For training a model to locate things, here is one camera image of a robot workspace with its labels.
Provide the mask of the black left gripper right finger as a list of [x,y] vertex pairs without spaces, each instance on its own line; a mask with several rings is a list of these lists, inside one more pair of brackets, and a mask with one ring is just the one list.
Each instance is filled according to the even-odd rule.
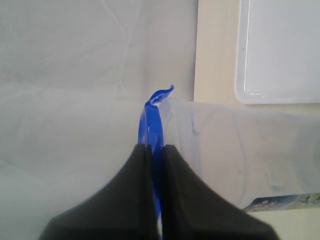
[[162,149],[162,234],[165,240],[277,240],[267,223],[211,190],[177,148]]

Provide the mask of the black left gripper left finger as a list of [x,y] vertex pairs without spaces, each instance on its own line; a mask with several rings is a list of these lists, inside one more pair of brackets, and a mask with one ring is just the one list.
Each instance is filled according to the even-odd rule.
[[151,180],[152,150],[137,144],[101,190],[52,218],[41,240],[156,240],[156,208]]

